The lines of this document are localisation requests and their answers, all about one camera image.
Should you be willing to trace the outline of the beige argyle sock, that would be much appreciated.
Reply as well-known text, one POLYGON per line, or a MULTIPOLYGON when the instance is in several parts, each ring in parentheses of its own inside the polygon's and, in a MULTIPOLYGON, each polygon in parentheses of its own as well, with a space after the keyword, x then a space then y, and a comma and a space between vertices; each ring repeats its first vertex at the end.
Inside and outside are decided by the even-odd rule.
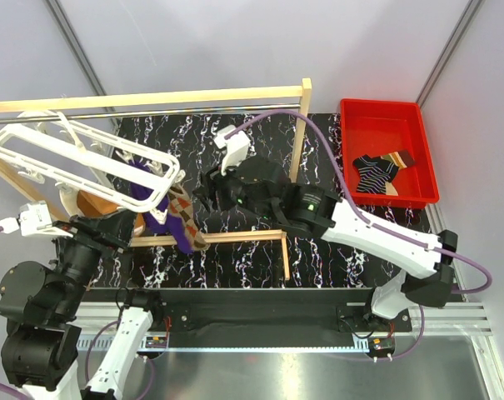
POLYGON ((206 251, 209 244, 205 241, 202 232, 194 220, 192 199, 184 187, 176 183, 167 193, 169 198, 168 213, 178 219, 184 240, 178 242, 178 247, 184 253, 206 251))

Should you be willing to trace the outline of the purple sock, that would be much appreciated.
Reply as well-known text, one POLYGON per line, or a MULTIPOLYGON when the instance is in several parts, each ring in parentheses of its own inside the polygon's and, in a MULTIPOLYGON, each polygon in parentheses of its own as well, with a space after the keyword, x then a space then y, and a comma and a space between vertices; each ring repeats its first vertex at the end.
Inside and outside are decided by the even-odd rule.
MULTIPOLYGON (((149 168, 142 165, 138 161, 130 160, 127 162, 130 166, 138 168, 144 172, 150 172, 149 168)), ((144 200, 149 198, 152 194, 152 189, 136 184, 130 183, 131 194, 137 200, 144 200)), ((167 212, 165 223, 160 223, 151 212, 144 212, 142 214, 144 222, 147 227, 155 234, 170 233, 177 242, 177 247, 182 253, 193 253, 192 244, 186 236, 185 227, 183 226, 182 217, 174 216, 170 211, 170 199, 168 194, 157 205, 157 211, 160 213, 167 212)))

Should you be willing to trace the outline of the white plastic clip hanger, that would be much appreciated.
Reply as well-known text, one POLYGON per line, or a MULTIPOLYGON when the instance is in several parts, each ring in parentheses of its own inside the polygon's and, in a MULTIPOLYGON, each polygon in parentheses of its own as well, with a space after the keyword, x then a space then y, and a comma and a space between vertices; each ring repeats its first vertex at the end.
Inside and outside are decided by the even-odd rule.
POLYGON ((0 129, 0 159, 20 169, 20 174, 41 183, 51 178, 58 185, 91 193, 135 213, 151 212, 164 199, 169 189, 184 177, 176 157, 166 152, 115 136, 80 122, 69 121, 59 111, 23 112, 0 129), (62 156, 91 170, 91 181, 42 157, 24 155, 7 147, 15 139, 29 143, 56 156, 62 156), (114 177, 152 193, 137 200, 118 192, 103 178, 114 177))

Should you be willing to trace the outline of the brown orange striped sock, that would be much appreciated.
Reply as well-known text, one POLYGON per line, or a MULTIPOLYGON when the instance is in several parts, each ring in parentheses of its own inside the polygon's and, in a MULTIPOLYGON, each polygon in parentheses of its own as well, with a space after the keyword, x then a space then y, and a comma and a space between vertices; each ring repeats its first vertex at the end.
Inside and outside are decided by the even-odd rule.
POLYGON ((410 168, 416 164, 416 161, 406 149, 390 152, 385 156, 385 158, 396 165, 399 169, 410 168))

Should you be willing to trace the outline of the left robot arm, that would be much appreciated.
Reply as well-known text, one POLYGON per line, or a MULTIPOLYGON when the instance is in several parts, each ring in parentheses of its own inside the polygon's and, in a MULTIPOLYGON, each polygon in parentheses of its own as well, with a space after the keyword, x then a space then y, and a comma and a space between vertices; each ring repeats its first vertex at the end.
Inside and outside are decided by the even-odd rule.
POLYGON ((85 387, 77 383, 73 325, 98 264, 127 249, 136 213, 118 210, 102 217, 53 221, 44 202, 28 204, 15 218, 24 236, 52 237, 54 267, 20 262, 0 283, 0 316, 7 320, 2 367, 7 380, 32 399, 121 399, 127 375, 145 334, 165 318, 155 292, 131 289, 119 312, 117 332, 85 387))

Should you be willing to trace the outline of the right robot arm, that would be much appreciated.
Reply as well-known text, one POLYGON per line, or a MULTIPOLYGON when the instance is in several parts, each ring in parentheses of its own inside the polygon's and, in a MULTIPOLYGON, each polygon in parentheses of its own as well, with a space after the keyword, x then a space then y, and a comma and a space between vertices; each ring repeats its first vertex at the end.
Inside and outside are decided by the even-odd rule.
POLYGON ((454 232, 434 235, 398 226, 321 187, 291 182, 279 164, 264 157, 202 172, 193 194, 211 212, 240 207, 293 236, 340 243, 399 267, 355 315, 370 330, 382 330, 410 306, 442 308, 452 294, 452 259, 445 252, 457 248, 454 232))

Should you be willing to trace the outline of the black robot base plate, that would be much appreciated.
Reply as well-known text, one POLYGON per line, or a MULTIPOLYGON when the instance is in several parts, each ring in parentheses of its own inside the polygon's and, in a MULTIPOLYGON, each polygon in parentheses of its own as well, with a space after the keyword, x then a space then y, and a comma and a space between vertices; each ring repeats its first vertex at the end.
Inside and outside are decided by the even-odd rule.
POLYGON ((159 290, 171 318, 172 348, 276 351, 340 348, 368 333, 408 333, 407 312, 390 322, 369 318, 367 288, 159 290))

